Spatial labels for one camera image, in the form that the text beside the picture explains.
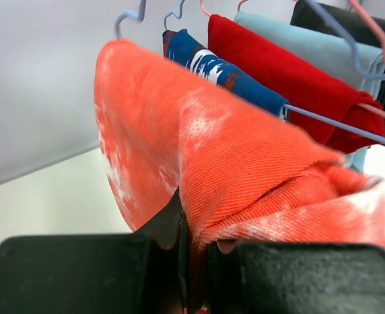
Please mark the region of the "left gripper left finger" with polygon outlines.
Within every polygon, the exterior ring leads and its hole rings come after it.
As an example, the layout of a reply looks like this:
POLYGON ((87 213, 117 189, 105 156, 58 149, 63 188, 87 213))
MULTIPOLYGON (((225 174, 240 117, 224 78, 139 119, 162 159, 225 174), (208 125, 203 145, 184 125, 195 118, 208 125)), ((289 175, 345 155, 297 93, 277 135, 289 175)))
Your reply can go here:
POLYGON ((0 313, 184 313, 180 197, 131 234, 30 235, 0 243, 0 313))

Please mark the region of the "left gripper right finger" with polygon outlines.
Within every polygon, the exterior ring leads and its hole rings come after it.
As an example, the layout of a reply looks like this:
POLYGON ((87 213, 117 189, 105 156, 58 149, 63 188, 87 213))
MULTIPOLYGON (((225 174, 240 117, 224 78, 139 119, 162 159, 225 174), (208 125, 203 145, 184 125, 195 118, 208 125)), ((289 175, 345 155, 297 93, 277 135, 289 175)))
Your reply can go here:
POLYGON ((217 241, 210 313, 385 313, 385 249, 365 243, 217 241))

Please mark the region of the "orange white trousers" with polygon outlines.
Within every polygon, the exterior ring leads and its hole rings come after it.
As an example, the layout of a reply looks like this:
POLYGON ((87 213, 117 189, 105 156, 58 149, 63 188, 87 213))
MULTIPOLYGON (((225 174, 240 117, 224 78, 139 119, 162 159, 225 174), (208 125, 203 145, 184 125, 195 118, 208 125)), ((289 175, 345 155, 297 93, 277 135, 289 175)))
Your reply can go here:
POLYGON ((385 248, 382 179, 170 60, 107 43, 94 103, 107 178, 133 230, 179 193, 196 252, 222 239, 385 248))

